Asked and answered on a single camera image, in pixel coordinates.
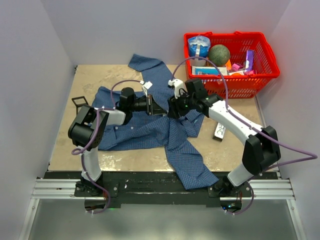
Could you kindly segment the blue plaid shirt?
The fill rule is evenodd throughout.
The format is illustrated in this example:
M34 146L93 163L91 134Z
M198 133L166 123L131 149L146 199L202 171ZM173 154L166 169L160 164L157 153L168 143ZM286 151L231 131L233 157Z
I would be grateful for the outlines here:
M168 99L173 90L168 87L172 73L166 64L156 58L134 54L128 66L140 72L156 103L169 109ZM147 115L134 112L126 125L105 127L100 151L127 151L164 147L168 163L173 167L187 190L209 187L219 179L204 164L202 155L188 141L199 135L204 115L191 110L186 116L172 119L166 115Z

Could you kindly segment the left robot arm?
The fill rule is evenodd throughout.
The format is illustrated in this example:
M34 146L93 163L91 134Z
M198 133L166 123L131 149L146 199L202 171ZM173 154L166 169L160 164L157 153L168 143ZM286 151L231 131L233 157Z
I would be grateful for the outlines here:
M68 130L68 137L75 149L71 154L81 157L82 173L76 188L91 196L106 195L103 176L99 165L98 146L102 141L106 126L126 125L134 112L145 112L147 115L164 115L167 113L154 100L153 96L144 93L137 97L130 87L121 90L119 101L114 108L83 105Z

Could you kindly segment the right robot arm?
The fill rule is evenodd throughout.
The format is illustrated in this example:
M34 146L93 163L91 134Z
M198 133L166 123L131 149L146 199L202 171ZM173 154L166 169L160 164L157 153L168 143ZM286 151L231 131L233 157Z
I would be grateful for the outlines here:
M217 192L235 196L244 182L266 171L281 158L280 147L276 143L277 132L273 127L262 127L248 120L216 93L208 94L201 79L186 82L173 79L168 81L168 86L174 91L168 99L168 117L178 119L196 110L222 124L244 145L241 164L215 183Z

